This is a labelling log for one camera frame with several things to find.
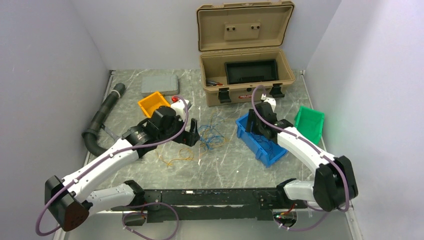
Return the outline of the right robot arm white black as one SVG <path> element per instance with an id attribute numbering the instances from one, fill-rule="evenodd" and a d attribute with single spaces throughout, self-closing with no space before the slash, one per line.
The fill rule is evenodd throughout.
<path id="1" fill-rule="evenodd" d="M 276 203 L 289 207 L 294 201 L 316 203 L 331 212 L 348 206 L 359 194 L 352 163 L 342 155 L 336 157 L 303 136 L 286 119 L 277 119 L 269 102 L 260 102 L 249 109 L 247 132 L 263 136 L 300 160 L 313 173 L 313 180 L 287 179 L 277 185 Z"/>

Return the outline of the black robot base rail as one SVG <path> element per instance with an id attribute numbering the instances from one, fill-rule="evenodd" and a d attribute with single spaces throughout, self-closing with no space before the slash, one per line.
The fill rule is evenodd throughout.
<path id="1" fill-rule="evenodd" d="M 271 221 L 273 215 L 306 209 L 302 200 L 283 197 L 277 187 L 211 189 L 145 189 L 144 198 L 130 206 L 116 206 L 112 211 L 141 210 L 148 223 L 181 221 L 256 219 Z"/>

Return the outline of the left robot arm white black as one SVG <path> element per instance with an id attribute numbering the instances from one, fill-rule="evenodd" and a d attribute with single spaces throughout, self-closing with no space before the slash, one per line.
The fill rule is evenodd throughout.
<path id="1" fill-rule="evenodd" d="M 142 158 L 157 146 L 173 141 L 192 147 L 200 139 L 198 121 L 160 106 L 150 118 L 130 127 L 112 147 L 83 168 L 63 178 L 52 176 L 45 182 L 44 201 L 48 211 L 65 232 L 74 230 L 88 217 L 111 208 L 139 209 L 145 190 L 134 180 L 102 190 L 99 184 L 126 165 Z"/>

